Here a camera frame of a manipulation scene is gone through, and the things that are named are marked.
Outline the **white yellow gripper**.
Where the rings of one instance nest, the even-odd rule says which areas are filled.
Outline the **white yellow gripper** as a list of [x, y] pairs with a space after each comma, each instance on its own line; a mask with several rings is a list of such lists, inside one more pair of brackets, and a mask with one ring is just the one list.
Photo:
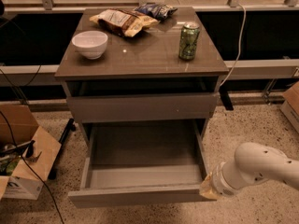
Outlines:
[[225, 180], [222, 173], [224, 162], [219, 163], [212, 171], [212, 174], [208, 174], [205, 180], [199, 186], [199, 194], [209, 200], [218, 200], [220, 196], [233, 197], [239, 193], [237, 189], [234, 189]]

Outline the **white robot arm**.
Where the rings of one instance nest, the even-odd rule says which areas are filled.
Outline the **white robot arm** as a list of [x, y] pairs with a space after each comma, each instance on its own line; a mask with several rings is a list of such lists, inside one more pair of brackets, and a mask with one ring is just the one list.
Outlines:
[[199, 194], [209, 200], [233, 197], [245, 187], [268, 180], [299, 189], [299, 161], [273, 147], [243, 143], [230, 161], [219, 163], [205, 178]]

